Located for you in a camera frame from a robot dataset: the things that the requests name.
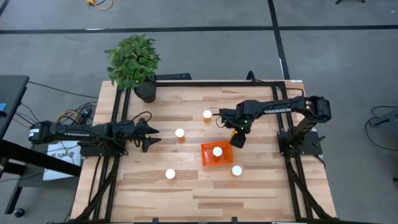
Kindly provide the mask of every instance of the orange container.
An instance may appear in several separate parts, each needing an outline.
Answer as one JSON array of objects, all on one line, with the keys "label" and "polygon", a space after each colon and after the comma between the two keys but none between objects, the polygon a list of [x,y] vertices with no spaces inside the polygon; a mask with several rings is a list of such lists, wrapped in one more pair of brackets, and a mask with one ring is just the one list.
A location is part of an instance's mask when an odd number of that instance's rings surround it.
[{"label": "orange container", "polygon": [[[220,147],[223,150],[220,157],[213,155],[213,149]],[[201,163],[205,167],[230,165],[234,163],[234,154],[228,141],[201,144]]]}]

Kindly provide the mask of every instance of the floor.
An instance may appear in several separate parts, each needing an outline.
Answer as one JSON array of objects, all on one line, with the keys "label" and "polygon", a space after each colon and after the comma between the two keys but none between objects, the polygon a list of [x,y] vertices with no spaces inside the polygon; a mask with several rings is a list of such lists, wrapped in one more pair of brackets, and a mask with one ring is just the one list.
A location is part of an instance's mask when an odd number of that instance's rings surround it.
[{"label": "floor", "polygon": [[[272,27],[265,0],[118,0],[103,12],[83,0],[0,0],[1,74],[28,75],[39,82],[86,95],[98,95],[107,79],[106,55],[131,33],[7,34],[4,30],[117,29],[143,27],[256,26]],[[395,0],[277,0],[277,22],[292,26],[381,26],[380,30],[282,30],[281,45],[272,29],[212,32],[150,32],[162,61],[158,74],[191,73],[194,79],[242,79],[252,70],[261,79],[303,80],[308,95],[331,102],[333,118],[317,129],[338,216],[343,220],[396,223],[398,153],[373,146],[364,132],[370,109],[398,105],[398,2]],[[28,85],[22,100],[39,119],[90,99]],[[20,112],[28,113],[25,108]],[[377,114],[387,110],[380,109]],[[370,129],[379,144],[398,148],[391,127]],[[12,123],[6,139],[29,147],[28,131]],[[4,175],[2,180],[13,177]],[[3,211],[15,181],[1,183]],[[70,210],[75,188],[23,189],[17,206],[22,218],[0,215],[0,223],[62,221]]]}]

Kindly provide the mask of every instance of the yellow cable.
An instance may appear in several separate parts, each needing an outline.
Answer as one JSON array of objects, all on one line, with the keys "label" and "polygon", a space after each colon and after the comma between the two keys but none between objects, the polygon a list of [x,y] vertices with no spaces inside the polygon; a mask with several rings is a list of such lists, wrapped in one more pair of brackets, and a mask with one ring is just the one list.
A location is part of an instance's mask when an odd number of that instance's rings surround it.
[{"label": "yellow cable", "polygon": [[23,127],[30,129],[28,126],[22,124],[21,122],[17,121],[16,119],[12,119],[13,121],[17,122],[18,124],[22,125]]},{"label": "yellow cable", "polygon": [[79,114],[76,111],[71,111],[71,110],[67,110],[58,115],[57,118],[55,118],[55,122],[57,122],[62,116],[66,116],[69,113],[74,114],[76,116],[76,123],[77,123],[79,121]]},{"label": "yellow cable", "polygon": [[91,4],[92,6],[97,7],[97,9],[99,9],[99,10],[106,11],[106,10],[112,8],[113,0],[111,0],[111,5],[109,7],[106,7],[106,8],[98,7],[97,4],[95,4],[95,0],[87,0],[87,4]]}]

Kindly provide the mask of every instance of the wooden table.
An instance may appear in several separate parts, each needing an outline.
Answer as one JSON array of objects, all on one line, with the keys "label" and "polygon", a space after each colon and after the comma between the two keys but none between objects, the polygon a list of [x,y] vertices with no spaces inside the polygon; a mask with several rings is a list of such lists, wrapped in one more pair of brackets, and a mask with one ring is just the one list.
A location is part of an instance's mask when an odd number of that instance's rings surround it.
[{"label": "wooden table", "polygon": [[[303,88],[300,82],[286,81],[287,87]],[[110,82],[103,82],[99,94],[95,124],[109,122],[116,94]],[[289,90],[289,98],[299,95]],[[120,120],[124,96],[121,97]],[[148,153],[128,143],[128,156],[119,165],[114,197],[112,222],[220,222],[231,221],[294,221],[292,201],[284,158],[279,154],[276,138],[278,124],[275,115],[263,116],[252,126],[243,149],[233,147],[234,164],[243,167],[240,177],[231,175],[232,166],[202,167],[200,144],[227,141],[232,130],[218,128],[215,118],[203,121],[203,111],[218,108],[235,109],[243,100],[272,100],[268,86],[257,87],[158,87],[157,98],[147,104],[133,92],[127,118],[150,111],[149,125],[160,131],[152,137],[162,138]],[[292,114],[295,125],[303,118]],[[185,142],[179,143],[175,130],[185,130]],[[97,157],[84,161],[80,182],[73,204],[72,218],[86,207]],[[325,209],[335,216],[330,189],[323,164],[313,156],[302,156],[309,191]],[[165,171],[176,170],[175,180],[167,180]],[[98,186],[98,167],[94,192]],[[297,189],[301,214],[305,216],[302,194]],[[104,217],[106,192],[101,204]]]}]

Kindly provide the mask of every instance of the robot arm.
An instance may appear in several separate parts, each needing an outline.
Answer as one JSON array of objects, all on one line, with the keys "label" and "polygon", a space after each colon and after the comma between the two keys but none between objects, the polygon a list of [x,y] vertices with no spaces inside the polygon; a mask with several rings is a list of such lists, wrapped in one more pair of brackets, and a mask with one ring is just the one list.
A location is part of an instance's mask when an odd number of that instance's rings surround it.
[{"label": "robot arm", "polygon": [[307,134],[317,123],[325,123],[331,119],[329,101],[319,96],[297,96],[287,100],[259,102],[246,100],[236,105],[236,109],[220,109],[221,122],[226,128],[237,132],[231,138],[231,144],[242,148],[246,141],[245,134],[251,131],[251,125],[265,114],[298,112],[304,119],[289,129],[289,143],[299,147]]},{"label": "robot arm", "polygon": [[80,141],[81,146],[92,146],[94,142],[95,146],[112,148],[118,154],[122,154],[124,149],[118,140],[134,141],[137,146],[142,142],[142,151],[146,152],[151,144],[160,141],[157,138],[146,137],[146,134],[155,133],[159,131],[151,128],[144,118],[141,118],[137,124],[131,120],[124,120],[95,126],[64,125],[43,121],[30,127],[29,141],[32,144],[44,144],[54,140],[72,140]]}]

